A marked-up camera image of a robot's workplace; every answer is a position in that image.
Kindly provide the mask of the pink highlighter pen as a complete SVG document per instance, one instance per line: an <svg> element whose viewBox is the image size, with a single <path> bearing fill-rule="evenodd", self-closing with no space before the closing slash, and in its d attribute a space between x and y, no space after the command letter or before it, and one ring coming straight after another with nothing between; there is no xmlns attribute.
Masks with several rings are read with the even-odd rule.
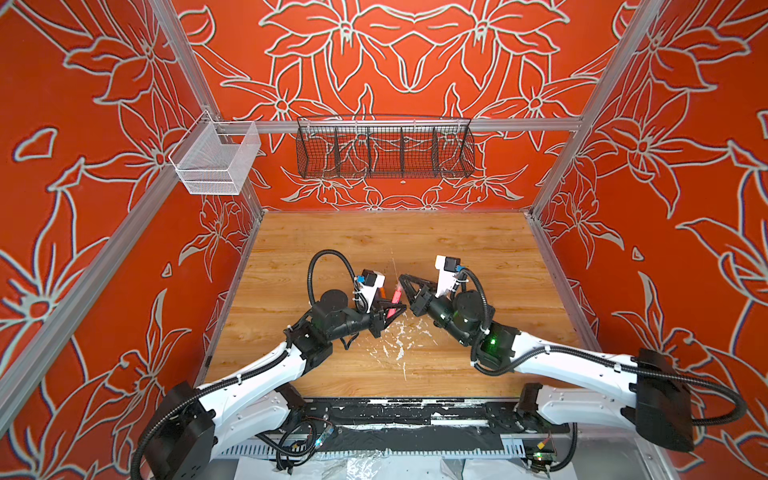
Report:
<svg viewBox="0 0 768 480"><path fill-rule="evenodd" d="M402 295L403 295L402 286L400 284L398 284L397 287L396 287L396 290L395 290L395 292L394 292L394 294L392 296L391 302L393 304L399 304L400 300L402 298ZM393 318L394 316L396 316L396 309L395 308L391 308L389 310L388 314L387 314L387 318Z"/></svg>

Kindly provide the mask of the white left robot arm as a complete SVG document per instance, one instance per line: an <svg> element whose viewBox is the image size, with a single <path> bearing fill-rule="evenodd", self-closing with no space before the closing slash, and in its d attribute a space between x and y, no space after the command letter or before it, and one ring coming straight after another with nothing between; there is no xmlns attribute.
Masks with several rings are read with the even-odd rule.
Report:
<svg viewBox="0 0 768 480"><path fill-rule="evenodd" d="M360 313L348 306L344 292L325 292L260 359L198 388L186 381L173 387L140 436L130 477L141 478L147 465L156 479L199 478L213 457L285 424L301 405L290 382L321 365L334 341L364 331L380 337L406 309L403 303L374 299L371 309Z"/></svg>

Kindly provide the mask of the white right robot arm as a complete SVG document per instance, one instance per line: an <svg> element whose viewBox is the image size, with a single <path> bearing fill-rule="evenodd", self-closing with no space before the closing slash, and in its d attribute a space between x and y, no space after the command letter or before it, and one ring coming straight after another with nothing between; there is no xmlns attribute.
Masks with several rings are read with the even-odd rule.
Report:
<svg viewBox="0 0 768 480"><path fill-rule="evenodd" d="M571 384L568 391L533 386L521 397L521 411L550 424L596 423L635 430L671 451L694 447L691 392L661 354L642 349L635 356L606 354L543 340L494 321L495 310L481 289L444 295L436 283L402 274L400 286L412 313L470 350L470 365L498 377L522 373Z"/></svg>

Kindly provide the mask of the white mesh basket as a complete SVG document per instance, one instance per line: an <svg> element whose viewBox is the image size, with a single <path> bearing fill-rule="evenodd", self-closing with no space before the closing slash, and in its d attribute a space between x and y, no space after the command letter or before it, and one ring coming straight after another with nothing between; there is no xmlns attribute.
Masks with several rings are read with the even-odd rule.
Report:
<svg viewBox="0 0 768 480"><path fill-rule="evenodd" d="M191 195L238 195L261 150L254 122L243 133L220 132L223 124L201 120L169 154L179 180Z"/></svg>

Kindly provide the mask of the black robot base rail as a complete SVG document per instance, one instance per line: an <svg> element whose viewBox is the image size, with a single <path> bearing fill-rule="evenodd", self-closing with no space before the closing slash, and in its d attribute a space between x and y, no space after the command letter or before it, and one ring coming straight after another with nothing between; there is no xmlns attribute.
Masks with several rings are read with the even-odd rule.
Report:
<svg viewBox="0 0 768 480"><path fill-rule="evenodd" d="M516 405L513 398L309 398L270 435L277 439L296 427L292 437L304 439L301 420L319 434L332 426L322 453L496 453L513 439L531 447L550 436L571 437L569 426L520 413Z"/></svg>

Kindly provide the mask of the aluminium corner frame post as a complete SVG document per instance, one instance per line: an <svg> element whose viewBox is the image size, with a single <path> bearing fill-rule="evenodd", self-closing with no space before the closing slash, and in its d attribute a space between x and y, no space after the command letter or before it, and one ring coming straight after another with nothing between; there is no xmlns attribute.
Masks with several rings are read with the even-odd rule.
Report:
<svg viewBox="0 0 768 480"><path fill-rule="evenodd" d="M186 133L201 120L222 123L223 126L219 128L220 132L228 134L243 133L248 121L229 122L223 119L208 82L188 42L187 35L182 28L173 3L171 1L152 1L150 5L193 93L196 104L201 110L201 113L195 117L192 126L187 129ZM247 201L251 214L257 219L262 219L264 216L263 209L248 178L240 194Z"/></svg>

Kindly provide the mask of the right aluminium frame post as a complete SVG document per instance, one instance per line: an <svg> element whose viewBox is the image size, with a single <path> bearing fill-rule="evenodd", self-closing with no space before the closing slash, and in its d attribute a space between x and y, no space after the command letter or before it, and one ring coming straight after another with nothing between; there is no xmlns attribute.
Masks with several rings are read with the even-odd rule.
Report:
<svg viewBox="0 0 768 480"><path fill-rule="evenodd" d="M628 67L632 55L637 51L638 45L649 30L652 21L660 12L662 5L663 1L660 0L641 1L639 3L636 13L619 40L612 58L608 62L602 77L585 106L578 128L570 134L563 150L550 169L544 185L540 188L531 208L528 210L531 218L541 218L542 212L552 198L556 186L566 175L568 165L576 157L580 147L587 139L591 128L607 104L610 94Z"/></svg>

